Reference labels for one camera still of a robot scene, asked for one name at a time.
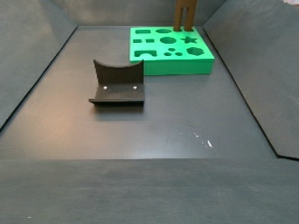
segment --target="gray floor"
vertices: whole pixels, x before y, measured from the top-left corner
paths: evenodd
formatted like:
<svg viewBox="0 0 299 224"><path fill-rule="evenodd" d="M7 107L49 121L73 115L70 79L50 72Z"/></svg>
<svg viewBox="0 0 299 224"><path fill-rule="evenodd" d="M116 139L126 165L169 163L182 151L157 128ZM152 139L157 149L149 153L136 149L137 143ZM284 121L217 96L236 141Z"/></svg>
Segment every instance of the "gray floor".
<svg viewBox="0 0 299 224"><path fill-rule="evenodd" d="M0 158L274 158L201 29L210 75L145 77L142 108L94 108L92 60L128 64L128 31L76 30L0 134Z"/></svg>
<svg viewBox="0 0 299 224"><path fill-rule="evenodd" d="M296 224L296 162L2 160L3 224Z"/></svg>

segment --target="cutout hole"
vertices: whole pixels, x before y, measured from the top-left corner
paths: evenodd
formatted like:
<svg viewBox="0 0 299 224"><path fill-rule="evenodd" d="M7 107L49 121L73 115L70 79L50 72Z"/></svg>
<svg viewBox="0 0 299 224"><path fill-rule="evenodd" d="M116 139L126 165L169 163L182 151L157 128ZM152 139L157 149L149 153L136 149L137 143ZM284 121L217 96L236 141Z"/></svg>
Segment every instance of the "cutout hole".
<svg viewBox="0 0 299 224"><path fill-rule="evenodd" d="M172 32L170 30L166 30L166 29L160 29L160 30L156 30L157 33L169 33Z"/></svg>
<svg viewBox="0 0 299 224"><path fill-rule="evenodd" d="M201 54L204 54L204 51L197 47L190 47L186 49L186 53L194 56L200 56Z"/></svg>
<svg viewBox="0 0 299 224"><path fill-rule="evenodd" d="M156 51L134 51L134 56L140 57L142 54L150 54L153 57L156 57Z"/></svg>
<svg viewBox="0 0 299 224"><path fill-rule="evenodd" d="M145 43L153 43L154 42L154 40L152 39L152 38L148 38L146 40L145 40Z"/></svg>
<svg viewBox="0 0 299 224"><path fill-rule="evenodd" d="M133 43L141 43L142 40L141 39L133 39Z"/></svg>
<svg viewBox="0 0 299 224"><path fill-rule="evenodd" d="M136 34L146 34L146 33L150 33L150 30L136 30L134 33Z"/></svg>
<svg viewBox="0 0 299 224"><path fill-rule="evenodd" d="M160 41L164 43L164 44L173 44L176 42L176 39L174 38L170 38L170 37L165 37L165 38L160 38Z"/></svg>

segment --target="circular hole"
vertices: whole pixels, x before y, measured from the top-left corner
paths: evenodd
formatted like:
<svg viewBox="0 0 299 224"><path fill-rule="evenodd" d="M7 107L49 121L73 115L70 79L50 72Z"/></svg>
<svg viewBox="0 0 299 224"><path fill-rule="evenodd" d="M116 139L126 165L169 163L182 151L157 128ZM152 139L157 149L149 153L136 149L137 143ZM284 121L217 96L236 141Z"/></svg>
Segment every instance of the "circular hole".
<svg viewBox="0 0 299 224"><path fill-rule="evenodd" d="M170 37L165 37L165 38L160 38L160 41L164 44L173 44L176 42L176 39L174 38L170 38Z"/></svg>
<svg viewBox="0 0 299 224"><path fill-rule="evenodd" d="M160 29L160 30L156 30L156 32L158 32L158 33L169 33L172 31L170 30L166 30L166 29Z"/></svg>
<svg viewBox="0 0 299 224"><path fill-rule="evenodd" d="M204 54L204 51L197 47L190 47L186 49L186 53L194 56L200 56L201 54Z"/></svg>

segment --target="star-shaped hole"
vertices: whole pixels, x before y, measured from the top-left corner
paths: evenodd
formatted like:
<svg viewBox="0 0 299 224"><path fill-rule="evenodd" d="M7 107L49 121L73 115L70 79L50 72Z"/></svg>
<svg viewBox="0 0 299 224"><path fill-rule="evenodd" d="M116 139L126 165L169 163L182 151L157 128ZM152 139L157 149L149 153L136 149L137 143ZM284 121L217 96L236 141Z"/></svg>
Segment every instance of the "star-shaped hole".
<svg viewBox="0 0 299 224"><path fill-rule="evenodd" d="M196 44L196 38L190 38L190 37L185 37L185 38L181 38L181 40L184 40L184 44L189 44L189 43L193 43Z"/></svg>

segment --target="black plastic bracket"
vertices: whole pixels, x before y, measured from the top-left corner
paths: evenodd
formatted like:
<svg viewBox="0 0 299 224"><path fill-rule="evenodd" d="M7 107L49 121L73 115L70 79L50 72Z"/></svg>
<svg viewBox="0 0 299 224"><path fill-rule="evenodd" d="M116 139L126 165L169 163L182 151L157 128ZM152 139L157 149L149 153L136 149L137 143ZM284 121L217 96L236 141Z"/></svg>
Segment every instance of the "black plastic bracket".
<svg viewBox="0 0 299 224"><path fill-rule="evenodd" d="M93 104L144 104L144 62L129 66L109 66L93 60L97 92Z"/></svg>

